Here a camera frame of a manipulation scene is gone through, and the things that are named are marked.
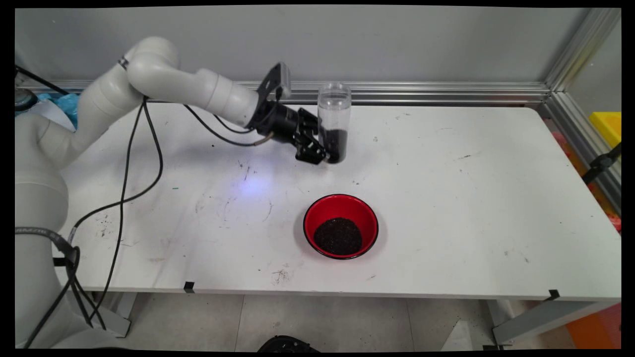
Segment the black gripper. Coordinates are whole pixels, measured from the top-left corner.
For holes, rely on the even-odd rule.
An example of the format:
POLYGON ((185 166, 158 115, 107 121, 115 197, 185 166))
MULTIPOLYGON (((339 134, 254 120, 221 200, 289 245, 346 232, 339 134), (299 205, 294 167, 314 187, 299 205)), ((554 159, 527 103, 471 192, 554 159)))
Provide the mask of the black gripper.
POLYGON ((319 120, 304 108, 295 111, 278 101, 265 100, 254 112, 248 128, 264 137, 253 145, 268 140, 295 145, 298 161, 313 165, 343 161, 343 133, 322 133, 321 141, 316 140, 313 136, 319 133, 319 120))

